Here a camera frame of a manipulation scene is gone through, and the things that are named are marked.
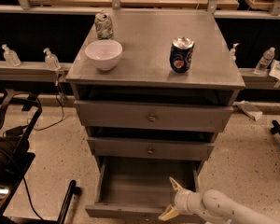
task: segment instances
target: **speckled floor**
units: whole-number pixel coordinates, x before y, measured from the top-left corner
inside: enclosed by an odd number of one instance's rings
[[[58,121],[62,112],[54,99],[41,98],[43,113],[36,128]],[[123,219],[91,218],[86,204],[95,199],[99,171],[91,155],[87,135],[80,125],[72,100],[64,108],[64,121],[44,131],[33,131],[30,151],[36,158],[26,178],[35,209],[45,219],[57,219],[70,180],[82,194],[75,196],[66,223],[131,223]],[[264,115],[254,121],[235,108],[216,147],[199,175],[200,192],[218,189],[264,215],[280,222],[280,136],[270,134],[272,120],[280,121],[280,104],[255,104]],[[7,122],[25,123],[29,115],[12,110]],[[21,184],[6,216],[34,217]]]

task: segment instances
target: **dresser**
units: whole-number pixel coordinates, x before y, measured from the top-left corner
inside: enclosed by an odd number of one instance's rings
[[[114,39],[123,46],[110,71],[91,65],[84,49],[96,40],[92,27],[66,81],[101,171],[90,217],[156,220],[175,192],[169,176],[199,190],[197,175],[208,160],[232,104],[245,84],[212,14],[182,9],[107,11]],[[169,64],[177,36],[195,41],[191,68]],[[203,223],[197,216],[173,221]]]

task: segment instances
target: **drawer handle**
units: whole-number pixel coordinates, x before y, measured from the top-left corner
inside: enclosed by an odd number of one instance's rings
[[[154,116],[154,114],[150,114],[150,115],[148,116],[148,120],[149,120],[150,122],[154,122],[154,121],[157,120],[157,118]]]
[[[147,151],[147,154],[153,155],[154,152],[155,152],[155,150],[152,147],[150,147]]]

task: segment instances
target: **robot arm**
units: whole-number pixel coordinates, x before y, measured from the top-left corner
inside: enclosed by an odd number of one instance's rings
[[[198,215],[210,224],[278,224],[263,214],[236,203],[218,190],[210,189],[204,194],[183,189],[173,178],[175,204],[169,205],[159,216],[168,220],[178,215]]]

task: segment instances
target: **bowl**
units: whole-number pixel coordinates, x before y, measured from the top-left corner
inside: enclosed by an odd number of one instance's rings
[[[97,40],[85,48],[85,54],[98,69],[107,71],[114,68],[121,57],[122,45],[115,40]]]

